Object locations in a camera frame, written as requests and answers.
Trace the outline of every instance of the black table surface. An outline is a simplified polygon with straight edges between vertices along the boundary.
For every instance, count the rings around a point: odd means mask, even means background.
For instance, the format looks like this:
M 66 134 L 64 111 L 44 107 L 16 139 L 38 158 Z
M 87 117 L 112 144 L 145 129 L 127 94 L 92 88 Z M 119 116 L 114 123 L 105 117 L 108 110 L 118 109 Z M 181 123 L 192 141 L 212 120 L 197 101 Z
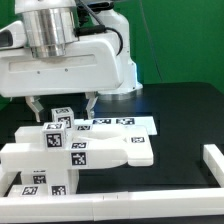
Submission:
M 80 119 L 87 101 L 84 94 L 44 96 L 45 121 L 50 109 L 71 107 Z M 216 144 L 224 152 L 224 95 L 206 83 L 145 85 L 137 98 L 98 101 L 95 117 L 153 116 L 158 135 L 150 136 L 154 165 L 133 168 L 80 171 L 78 194 L 219 187 L 203 162 L 204 144 Z M 20 126 L 41 125 L 23 98 L 16 98 L 0 111 L 0 148 L 14 142 Z M 223 216 L 103 221 L 100 223 L 224 223 Z

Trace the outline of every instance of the white foam block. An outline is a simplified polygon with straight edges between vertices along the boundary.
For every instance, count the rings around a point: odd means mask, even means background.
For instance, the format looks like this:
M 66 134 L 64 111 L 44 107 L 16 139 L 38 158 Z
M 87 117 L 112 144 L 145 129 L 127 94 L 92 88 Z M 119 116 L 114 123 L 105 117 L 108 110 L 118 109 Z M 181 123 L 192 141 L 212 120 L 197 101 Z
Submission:
M 5 171 L 52 170 L 52 169 L 100 169 L 117 167 L 127 162 L 124 148 L 111 142 L 92 141 L 87 150 L 44 150 L 37 143 L 6 144 L 0 152 Z
M 130 219 L 224 214 L 224 189 L 129 193 Z
M 224 188 L 224 156 L 216 145 L 205 145 L 203 159 L 219 185 Z
M 42 126 L 20 127 L 15 133 L 16 143 L 43 142 L 42 128 Z

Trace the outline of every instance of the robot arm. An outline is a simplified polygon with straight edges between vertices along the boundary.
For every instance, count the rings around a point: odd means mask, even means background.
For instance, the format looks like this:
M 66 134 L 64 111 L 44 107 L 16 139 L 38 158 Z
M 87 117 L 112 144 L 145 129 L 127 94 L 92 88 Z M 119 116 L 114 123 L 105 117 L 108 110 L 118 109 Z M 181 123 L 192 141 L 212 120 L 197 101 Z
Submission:
M 100 20 L 105 21 L 107 27 L 112 23 L 112 28 L 117 29 L 116 24 L 120 24 L 122 29 L 117 33 L 103 29 L 103 33 L 98 33 L 93 29 L 89 35 L 78 36 L 72 11 L 80 9 L 79 0 L 77 5 L 73 0 L 16 0 L 15 12 L 22 15 L 23 22 L 0 31 L 4 34 L 5 30 L 10 31 L 9 28 L 13 30 L 13 44 L 0 51 L 0 94 L 26 97 L 38 121 L 42 110 L 38 96 L 41 95 L 84 92 L 87 98 L 92 96 L 87 107 L 87 114 L 92 118 L 96 92 L 105 95 L 110 91 L 109 94 L 124 96 L 124 93 L 138 89 L 136 66 L 130 59 L 127 20 L 114 13 L 112 1 L 85 2 L 93 11 L 107 10 L 109 21 L 100 14 Z M 122 52 L 121 36 L 124 36 L 125 44 Z

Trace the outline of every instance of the green wall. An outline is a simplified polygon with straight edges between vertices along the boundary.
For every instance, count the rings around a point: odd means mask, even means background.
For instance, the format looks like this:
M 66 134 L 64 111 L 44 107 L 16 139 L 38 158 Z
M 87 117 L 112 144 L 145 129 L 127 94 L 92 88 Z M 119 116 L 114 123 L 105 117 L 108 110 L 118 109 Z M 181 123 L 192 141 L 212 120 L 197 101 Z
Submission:
M 130 22 L 139 80 L 160 83 L 140 5 L 122 1 L 116 10 Z M 163 82 L 208 82 L 224 92 L 224 1 L 142 0 L 142 5 Z M 0 0 L 0 27 L 15 20 L 13 11 L 13 0 Z

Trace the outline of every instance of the black cable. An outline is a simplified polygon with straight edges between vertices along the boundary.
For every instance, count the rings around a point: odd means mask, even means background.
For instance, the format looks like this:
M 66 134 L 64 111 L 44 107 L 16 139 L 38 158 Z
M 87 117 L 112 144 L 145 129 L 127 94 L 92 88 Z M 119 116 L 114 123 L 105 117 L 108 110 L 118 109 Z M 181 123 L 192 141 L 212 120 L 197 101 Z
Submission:
M 104 25 L 102 20 L 95 14 L 95 12 L 93 12 L 93 10 L 86 4 L 84 3 L 82 0 L 79 0 L 80 4 L 82 5 L 82 7 L 100 24 L 100 25 Z
M 79 2 L 83 6 L 83 8 L 99 23 L 99 25 L 103 25 L 104 26 L 104 24 L 101 21 L 101 19 L 90 9 L 90 7 L 86 3 L 84 3 L 82 0 L 79 0 Z M 124 47 L 123 37 L 120 34 L 120 32 L 118 32 L 114 28 L 106 27 L 105 29 L 113 31 L 113 32 L 115 32 L 118 35 L 118 38 L 120 40 L 120 48 L 119 48 L 119 51 L 117 53 L 117 56 L 118 56 L 121 53 L 121 51 L 123 50 L 123 47 Z
M 123 47 L 124 47 L 124 41 L 123 41 L 123 37 L 122 35 L 120 34 L 120 32 L 118 32 L 116 29 L 114 28 L 110 28 L 110 27 L 106 27 L 106 30 L 110 30 L 110 31 L 113 31 L 115 32 L 118 37 L 119 37 L 119 40 L 120 40 L 120 48 L 119 48 L 119 51 L 117 53 L 117 56 L 121 53 L 121 51 L 123 50 Z
M 147 33 L 147 37 L 148 37 L 148 41 L 149 41 L 149 46 L 150 46 L 151 52 L 152 52 L 152 57 L 154 59 L 156 70 L 157 70 L 157 73 L 159 75 L 159 78 L 160 78 L 161 82 L 163 82 L 163 77 L 162 77 L 162 74 L 161 74 L 161 71 L 160 71 L 160 67 L 159 67 L 159 62 L 158 62 L 158 59 L 157 59 L 157 56 L 156 56 L 152 35 L 151 35 L 150 30 L 149 30 L 147 21 L 146 21 L 142 0 L 139 0 L 139 4 L 140 4 L 140 9 L 141 9 L 142 19 L 143 19 L 143 22 L 144 22 L 144 27 L 146 29 L 146 33 Z

